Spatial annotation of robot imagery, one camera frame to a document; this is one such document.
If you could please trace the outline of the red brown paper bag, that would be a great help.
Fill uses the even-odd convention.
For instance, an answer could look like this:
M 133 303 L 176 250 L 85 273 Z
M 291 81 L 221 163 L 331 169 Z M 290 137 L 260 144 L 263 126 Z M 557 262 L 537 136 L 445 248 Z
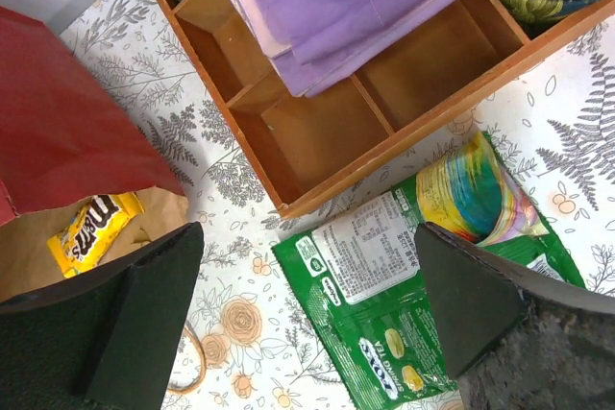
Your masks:
M 97 267 L 189 224 L 185 196 L 164 159 L 54 34 L 2 10 L 1 304 L 68 279 L 47 240 L 92 196 L 129 192 L 144 212 Z

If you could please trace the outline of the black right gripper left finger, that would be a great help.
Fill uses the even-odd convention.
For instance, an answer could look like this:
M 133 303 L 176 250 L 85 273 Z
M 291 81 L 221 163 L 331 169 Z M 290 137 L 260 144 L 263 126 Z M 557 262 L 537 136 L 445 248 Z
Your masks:
M 189 223 L 2 302 L 2 408 L 159 409 L 203 250 Z

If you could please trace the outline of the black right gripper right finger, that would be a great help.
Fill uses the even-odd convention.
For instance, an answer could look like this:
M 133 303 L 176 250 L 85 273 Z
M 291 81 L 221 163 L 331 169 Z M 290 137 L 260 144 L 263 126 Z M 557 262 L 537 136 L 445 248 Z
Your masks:
M 447 374 L 467 409 L 611 409 L 614 300 L 433 223 L 415 233 Z

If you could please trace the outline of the yellow snack packet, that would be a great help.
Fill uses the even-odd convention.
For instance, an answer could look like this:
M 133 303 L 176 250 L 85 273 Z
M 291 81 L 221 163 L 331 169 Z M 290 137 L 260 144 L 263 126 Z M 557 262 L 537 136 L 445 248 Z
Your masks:
M 143 212 L 135 192 L 92 196 L 47 240 L 62 275 L 71 278 L 97 267 L 117 236 Z

